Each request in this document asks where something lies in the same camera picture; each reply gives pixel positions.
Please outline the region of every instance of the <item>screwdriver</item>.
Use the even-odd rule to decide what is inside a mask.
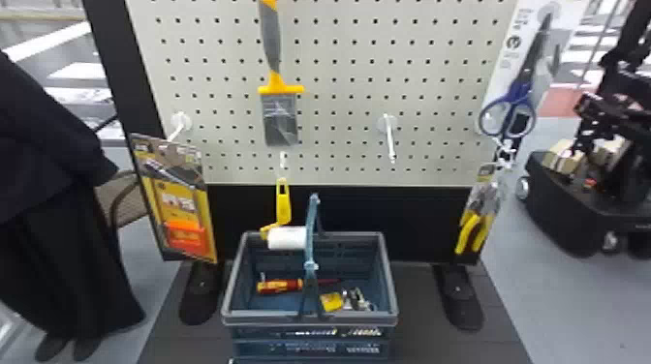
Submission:
[[[317,280],[319,286],[333,285],[339,283],[338,279],[321,279]],[[269,280],[258,282],[256,291],[258,294],[277,294],[284,292],[292,292],[303,289],[303,280]]]

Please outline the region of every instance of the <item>black machine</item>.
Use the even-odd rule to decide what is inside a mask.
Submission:
[[[574,107],[581,123],[567,152],[583,152],[585,162],[568,176],[544,167],[546,151],[537,151],[517,184],[532,219],[573,256],[628,250],[651,258],[651,78],[636,74],[651,49],[651,32],[638,42],[647,13],[640,20],[634,9],[618,46],[600,62],[597,94],[585,93]],[[607,167],[593,163],[596,141],[616,136],[625,139],[616,158]]]

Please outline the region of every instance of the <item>scissors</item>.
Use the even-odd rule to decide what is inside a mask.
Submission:
[[[454,248],[454,253],[458,256],[465,252],[473,231],[477,233],[471,244],[471,250],[477,253],[481,249],[500,208],[499,190],[497,182],[481,187],[476,199],[463,212],[459,223],[461,231]]]
[[[552,14],[548,14],[542,21],[524,64],[517,78],[509,86],[507,94],[488,104],[481,111],[478,126],[485,135],[500,139],[519,138],[531,133],[536,126],[538,116],[529,96],[533,87],[536,64],[543,54],[544,44],[547,41],[551,16]],[[528,116],[524,128],[515,123],[518,115]]]

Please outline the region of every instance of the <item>red floor mark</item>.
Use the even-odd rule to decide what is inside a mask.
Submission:
[[[583,92],[594,92],[591,89],[555,88],[552,87],[547,93],[541,107],[538,110],[539,117],[576,117],[574,105]]]

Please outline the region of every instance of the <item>paint brush handle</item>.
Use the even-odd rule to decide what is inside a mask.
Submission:
[[[259,0],[264,55],[269,69],[280,74],[280,21],[276,0]]]

